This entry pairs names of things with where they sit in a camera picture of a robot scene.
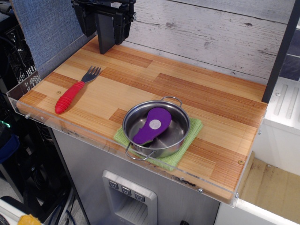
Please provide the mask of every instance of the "screw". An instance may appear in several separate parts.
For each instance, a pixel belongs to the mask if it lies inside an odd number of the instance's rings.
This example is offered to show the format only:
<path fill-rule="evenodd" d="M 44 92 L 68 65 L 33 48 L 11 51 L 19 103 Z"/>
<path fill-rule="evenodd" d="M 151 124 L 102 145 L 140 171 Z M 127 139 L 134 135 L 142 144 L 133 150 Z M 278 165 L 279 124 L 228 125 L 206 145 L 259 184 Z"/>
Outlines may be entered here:
<path fill-rule="evenodd" d="M 240 165 L 244 165 L 244 164 L 245 164 L 245 161 L 244 161 L 244 160 L 239 160 L 238 163 L 239 163 Z"/>

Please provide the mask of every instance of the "fork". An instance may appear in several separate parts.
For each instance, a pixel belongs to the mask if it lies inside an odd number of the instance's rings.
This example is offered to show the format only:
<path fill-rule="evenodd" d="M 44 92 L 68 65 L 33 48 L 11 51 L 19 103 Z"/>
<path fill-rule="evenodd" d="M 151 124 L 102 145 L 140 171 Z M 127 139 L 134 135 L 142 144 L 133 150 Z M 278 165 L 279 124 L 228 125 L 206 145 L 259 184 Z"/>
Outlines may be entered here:
<path fill-rule="evenodd" d="M 75 98 L 76 94 L 84 87 L 85 83 L 90 82 L 100 74 L 101 68 L 91 66 L 88 72 L 83 76 L 81 81 L 73 84 L 57 101 L 55 105 L 55 112 L 57 114 L 61 114 L 64 112 L 69 105 L 72 103 L 73 99 Z"/>

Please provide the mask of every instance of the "red fork handle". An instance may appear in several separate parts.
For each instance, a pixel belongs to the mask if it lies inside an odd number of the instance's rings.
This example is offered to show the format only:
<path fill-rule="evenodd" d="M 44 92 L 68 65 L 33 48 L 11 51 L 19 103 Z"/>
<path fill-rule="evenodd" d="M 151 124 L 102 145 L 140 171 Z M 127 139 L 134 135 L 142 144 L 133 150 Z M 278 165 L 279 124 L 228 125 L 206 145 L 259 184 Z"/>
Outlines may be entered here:
<path fill-rule="evenodd" d="M 79 81 L 73 84 L 57 101 L 55 105 L 55 112 L 56 114 L 61 114 L 64 112 L 69 105 L 72 103 L 73 99 L 75 98 L 76 94 L 84 87 L 84 82 Z"/>

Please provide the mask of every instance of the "silver fork tines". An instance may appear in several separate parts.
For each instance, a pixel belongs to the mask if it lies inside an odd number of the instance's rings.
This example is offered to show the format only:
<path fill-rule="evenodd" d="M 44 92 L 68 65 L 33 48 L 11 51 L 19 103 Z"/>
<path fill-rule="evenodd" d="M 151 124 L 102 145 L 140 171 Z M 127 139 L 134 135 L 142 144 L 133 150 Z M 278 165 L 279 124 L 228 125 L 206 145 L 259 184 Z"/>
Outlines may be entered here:
<path fill-rule="evenodd" d="M 83 82 L 89 82 L 94 80 L 100 74 L 101 68 L 91 66 L 88 72 L 83 76 Z"/>

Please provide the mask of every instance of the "wooden countertop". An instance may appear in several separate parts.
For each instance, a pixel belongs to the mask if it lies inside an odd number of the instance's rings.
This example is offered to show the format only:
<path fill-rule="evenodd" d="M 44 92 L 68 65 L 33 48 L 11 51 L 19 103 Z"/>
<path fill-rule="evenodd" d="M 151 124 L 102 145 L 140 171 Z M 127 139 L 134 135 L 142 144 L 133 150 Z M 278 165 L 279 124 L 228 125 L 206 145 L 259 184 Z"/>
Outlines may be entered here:
<path fill-rule="evenodd" d="M 54 106 L 58 98 L 81 80 L 91 65 L 102 68 L 100 77 L 86 84 L 71 106 L 56 115 Z M 209 183 L 236 191 L 244 168 L 238 162 L 247 160 L 267 107 L 261 102 L 264 90 L 265 86 L 258 83 L 121 45 L 101 55 L 95 37 L 20 102 L 46 112 L 49 117 L 45 120 L 53 115 L 84 128 L 87 134 L 77 130 L 80 135 L 97 140 L 88 134 L 92 131 L 112 140 L 124 115 L 133 106 L 163 96 L 178 97 L 187 114 L 200 119 L 204 126 L 177 167 L 192 175 L 188 183 L 204 187 L 207 193 L 226 202 L 231 197 L 221 189 L 211 189 Z M 125 155 L 123 147 L 113 142 L 106 145 Z M 178 171 L 166 173 L 180 176 Z M 209 182 L 201 183 L 197 177 Z"/>

